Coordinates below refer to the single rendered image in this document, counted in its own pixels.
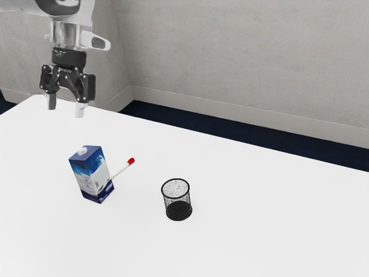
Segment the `black mesh pen holder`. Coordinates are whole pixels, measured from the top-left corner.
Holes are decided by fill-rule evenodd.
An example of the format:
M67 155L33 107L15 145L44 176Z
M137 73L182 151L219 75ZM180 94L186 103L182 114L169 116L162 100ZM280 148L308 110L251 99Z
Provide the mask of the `black mesh pen holder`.
M190 184L181 178L167 180L161 186L167 218L183 221L190 217L193 208L190 200Z

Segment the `blue and white milk carton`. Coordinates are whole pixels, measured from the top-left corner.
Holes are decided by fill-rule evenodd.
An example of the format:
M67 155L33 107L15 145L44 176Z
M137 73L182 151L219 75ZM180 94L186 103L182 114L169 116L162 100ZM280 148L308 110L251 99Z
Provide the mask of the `blue and white milk carton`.
M84 198L101 204L114 191L101 146L83 146L69 163Z

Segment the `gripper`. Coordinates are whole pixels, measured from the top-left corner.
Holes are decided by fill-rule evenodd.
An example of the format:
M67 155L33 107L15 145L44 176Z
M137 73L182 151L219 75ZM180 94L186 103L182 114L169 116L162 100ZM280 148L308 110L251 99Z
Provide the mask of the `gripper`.
M55 110L60 87L76 99L76 118L84 116L88 102L96 96L96 76L84 73L87 54L84 51L54 47L52 64L42 65L39 87L47 98L48 109Z

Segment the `white pen with red cap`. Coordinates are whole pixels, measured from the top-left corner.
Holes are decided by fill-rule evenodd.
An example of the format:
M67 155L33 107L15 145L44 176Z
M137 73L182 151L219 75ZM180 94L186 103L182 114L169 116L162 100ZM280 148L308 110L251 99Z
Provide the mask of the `white pen with red cap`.
M116 169L110 176L110 179L114 179L116 176L118 176L120 173L122 173L124 170L126 170L129 166L131 166L135 162L134 158L128 159L124 164L122 164L118 169Z

